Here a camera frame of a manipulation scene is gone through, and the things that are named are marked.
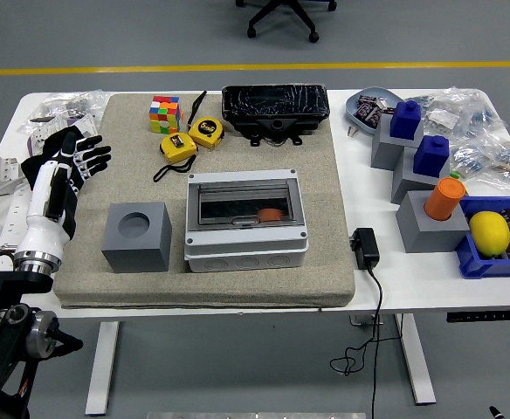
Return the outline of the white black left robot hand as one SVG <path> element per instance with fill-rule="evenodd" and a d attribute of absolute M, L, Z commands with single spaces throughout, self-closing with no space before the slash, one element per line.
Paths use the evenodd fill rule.
<path fill-rule="evenodd" d="M 23 161 L 31 200 L 27 231 L 14 256 L 19 270 L 57 271 L 61 266 L 65 245 L 76 230 L 79 192 L 111 159 L 111 148 L 101 142 L 100 135 L 85 137 L 68 127 L 49 136 L 39 154 Z"/>

